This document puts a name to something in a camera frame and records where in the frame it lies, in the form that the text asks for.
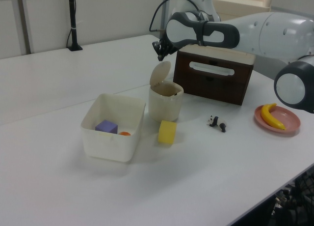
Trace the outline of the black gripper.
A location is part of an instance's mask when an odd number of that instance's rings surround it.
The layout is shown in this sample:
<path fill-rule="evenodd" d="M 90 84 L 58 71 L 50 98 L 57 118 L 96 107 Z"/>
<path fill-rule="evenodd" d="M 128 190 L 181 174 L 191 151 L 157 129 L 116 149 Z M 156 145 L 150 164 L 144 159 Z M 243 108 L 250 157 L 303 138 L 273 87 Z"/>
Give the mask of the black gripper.
<path fill-rule="evenodd" d="M 174 47 L 167 37 L 163 37 L 159 41 L 153 42 L 152 46 L 159 61 L 163 61 L 166 56 L 171 55 L 176 51 L 176 47 Z"/>

